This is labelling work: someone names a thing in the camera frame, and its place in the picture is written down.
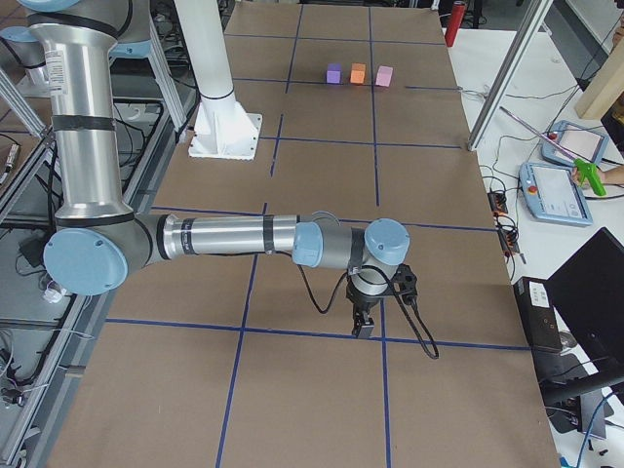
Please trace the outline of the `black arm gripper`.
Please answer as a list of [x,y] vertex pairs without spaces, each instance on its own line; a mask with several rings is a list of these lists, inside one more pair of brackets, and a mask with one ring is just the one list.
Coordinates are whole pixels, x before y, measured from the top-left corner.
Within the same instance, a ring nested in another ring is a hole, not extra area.
[[348,286],[346,297],[352,303],[352,335],[355,338],[370,338],[374,330],[374,320],[370,313],[386,297],[386,294],[369,295],[361,292],[354,286]]

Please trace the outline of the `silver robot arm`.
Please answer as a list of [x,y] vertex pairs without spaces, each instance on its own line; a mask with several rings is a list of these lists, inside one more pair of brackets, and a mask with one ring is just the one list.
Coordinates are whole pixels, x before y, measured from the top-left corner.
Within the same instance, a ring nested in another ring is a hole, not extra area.
[[71,293],[99,295],[139,269],[183,255],[286,254],[300,268],[341,271],[353,305],[353,333],[373,330],[371,309],[394,296],[415,307],[405,266],[410,236],[398,221],[365,228],[329,214],[180,219],[137,214],[122,196],[110,57],[123,39],[147,32],[149,8],[139,1],[28,1],[30,33],[48,69],[52,127],[63,202],[43,252],[52,279]]

